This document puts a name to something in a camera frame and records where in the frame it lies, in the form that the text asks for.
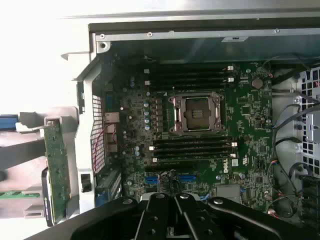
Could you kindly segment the green RAM stick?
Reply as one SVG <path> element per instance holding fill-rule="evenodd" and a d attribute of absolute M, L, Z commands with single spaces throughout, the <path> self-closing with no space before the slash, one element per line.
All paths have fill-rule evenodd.
<path fill-rule="evenodd" d="M 0 200 L 7 199 L 31 199 L 39 198 L 39 193 L 23 193 L 22 191 L 2 191 L 0 192 Z"/>

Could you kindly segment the black open PC case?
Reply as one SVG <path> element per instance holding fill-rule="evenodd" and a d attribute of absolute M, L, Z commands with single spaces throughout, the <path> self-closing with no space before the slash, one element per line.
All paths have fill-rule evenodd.
<path fill-rule="evenodd" d="M 147 11 L 96 16 L 88 25 L 90 61 L 77 77 L 75 136 L 80 213 L 120 197 L 123 178 L 93 146 L 103 129 L 105 84 L 118 65 L 256 63 L 270 77 L 271 200 L 264 211 L 280 220 L 283 240 L 320 240 L 320 178 L 301 160 L 302 116 L 320 101 L 297 90 L 300 73 L 320 67 L 320 2 L 307 7 Z M 193 240 L 175 197 L 169 197 L 165 240 Z"/>

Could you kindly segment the green motherboard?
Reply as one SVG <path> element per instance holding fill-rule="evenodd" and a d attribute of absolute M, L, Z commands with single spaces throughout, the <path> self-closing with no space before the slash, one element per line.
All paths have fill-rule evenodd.
<path fill-rule="evenodd" d="M 264 211 L 273 195 L 267 175 L 272 150 L 272 91 L 271 79 L 257 63 L 220 63 L 236 66 L 232 75 L 150 77 L 143 69 L 159 63 L 123 65 L 115 76 L 105 83 L 103 93 L 103 128 L 98 143 L 92 148 L 97 160 L 102 150 L 113 171 L 122 175 L 119 192 L 140 200 L 144 194 L 161 192 L 169 196 L 187 193 L 197 195 L 201 201 L 216 196 L 219 185 L 240 185 L 241 204 Z M 159 78 L 235 77 L 228 88 L 157 91 L 144 81 Z M 252 80 L 261 78 L 263 87 L 256 89 Z M 177 135 L 169 132 L 174 124 L 173 105 L 169 97 L 183 93 L 216 92 L 224 96 L 221 101 L 221 123 L 224 130 L 195 135 Z M 170 139 L 233 137 L 238 147 L 209 148 L 232 149 L 236 157 L 152 163 L 153 141 Z M 145 172 L 146 166 L 192 166 L 188 170 Z M 180 182 L 180 175 L 196 175 L 194 182 Z M 146 184 L 145 177 L 157 176 L 157 184 Z"/>

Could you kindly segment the black expansion slot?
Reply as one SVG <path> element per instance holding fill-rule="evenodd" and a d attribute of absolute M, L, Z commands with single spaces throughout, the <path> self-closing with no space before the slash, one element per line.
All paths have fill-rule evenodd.
<path fill-rule="evenodd" d="M 170 170 L 191 170 L 193 167 L 191 165 L 158 165 L 158 166 L 146 166 L 144 168 L 145 172 L 161 172 Z"/>

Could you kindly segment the hard disk with blue caddy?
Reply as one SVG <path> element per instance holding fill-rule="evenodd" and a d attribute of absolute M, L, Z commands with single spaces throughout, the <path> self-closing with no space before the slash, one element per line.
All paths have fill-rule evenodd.
<path fill-rule="evenodd" d="M 19 122 L 17 114 L 0 114 L 0 132 L 16 131 L 16 123 Z"/>

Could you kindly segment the silver chipset heatsink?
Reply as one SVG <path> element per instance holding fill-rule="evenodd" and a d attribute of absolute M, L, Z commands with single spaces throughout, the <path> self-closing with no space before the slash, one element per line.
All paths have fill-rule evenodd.
<path fill-rule="evenodd" d="M 216 196 L 229 199 L 241 204 L 241 187 L 238 184 L 218 185 L 216 187 Z"/>

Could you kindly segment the metal CPU socket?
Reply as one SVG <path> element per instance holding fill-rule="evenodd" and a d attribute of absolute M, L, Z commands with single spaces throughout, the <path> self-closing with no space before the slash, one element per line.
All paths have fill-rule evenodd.
<path fill-rule="evenodd" d="M 224 130 L 221 101 L 224 96 L 214 92 L 180 93 L 169 97 L 173 105 L 171 134 L 179 136 L 218 133 Z"/>

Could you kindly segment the round coin battery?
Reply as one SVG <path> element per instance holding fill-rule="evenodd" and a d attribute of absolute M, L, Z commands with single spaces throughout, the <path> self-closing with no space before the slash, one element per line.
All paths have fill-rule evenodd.
<path fill-rule="evenodd" d="M 256 77 L 252 80 L 251 85 L 255 89 L 261 89 L 264 85 L 264 81 L 260 77 Z"/>

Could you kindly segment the blue expansion slot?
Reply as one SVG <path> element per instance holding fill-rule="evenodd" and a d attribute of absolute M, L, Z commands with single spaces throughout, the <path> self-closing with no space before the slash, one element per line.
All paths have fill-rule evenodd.
<path fill-rule="evenodd" d="M 187 174 L 187 175 L 179 175 L 177 179 L 182 183 L 188 183 L 188 182 L 195 182 L 197 176 L 193 174 Z M 158 177 L 157 176 L 146 176 L 145 177 L 145 183 L 149 185 L 156 185 L 158 183 Z"/>

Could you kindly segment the grey parts rack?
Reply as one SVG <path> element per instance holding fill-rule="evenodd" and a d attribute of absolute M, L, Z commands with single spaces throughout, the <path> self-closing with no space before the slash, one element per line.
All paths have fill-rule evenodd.
<path fill-rule="evenodd" d="M 59 222 L 79 212 L 78 170 L 75 136 L 79 124 L 77 108 L 54 107 L 45 112 L 21 112 L 16 131 L 0 131 L 0 192 L 39 193 L 39 198 L 0 199 L 0 220 L 39 218 L 44 221 L 42 171 L 47 167 L 46 148 L 41 129 L 57 119 L 67 152 L 70 199 L 66 215 Z"/>

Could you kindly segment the RAM slot with white latches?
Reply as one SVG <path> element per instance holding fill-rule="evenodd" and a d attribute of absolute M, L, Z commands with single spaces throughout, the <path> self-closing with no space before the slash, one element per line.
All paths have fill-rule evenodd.
<path fill-rule="evenodd" d="M 200 71 L 200 70 L 218 70 L 218 71 L 234 71 L 237 67 L 232 64 L 160 64 L 146 67 L 142 70 L 144 74 L 150 74 L 155 72 L 175 72 L 175 71 Z"/>
<path fill-rule="evenodd" d="M 238 142 L 188 142 L 154 144 L 148 147 L 149 151 L 182 150 L 182 149 L 219 149 L 238 147 Z"/>
<path fill-rule="evenodd" d="M 227 76 L 227 77 L 180 77 L 180 78 L 153 78 L 149 80 L 145 80 L 144 84 L 146 86 L 157 85 L 157 84 L 181 84 L 181 83 L 232 83 L 236 79 L 235 76 Z"/>
<path fill-rule="evenodd" d="M 201 161 L 214 160 L 223 158 L 235 158 L 237 153 L 196 153 L 196 154 L 174 154 L 174 155 L 158 155 L 151 158 L 152 163 L 169 163 L 182 161 Z"/>

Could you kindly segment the perforated silver drive cage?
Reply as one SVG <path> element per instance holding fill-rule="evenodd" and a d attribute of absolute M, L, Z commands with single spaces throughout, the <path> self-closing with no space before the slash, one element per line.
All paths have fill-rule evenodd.
<path fill-rule="evenodd" d="M 320 101 L 320 66 L 300 73 L 297 90 Z M 302 116 L 301 161 L 320 178 L 320 110 Z"/>

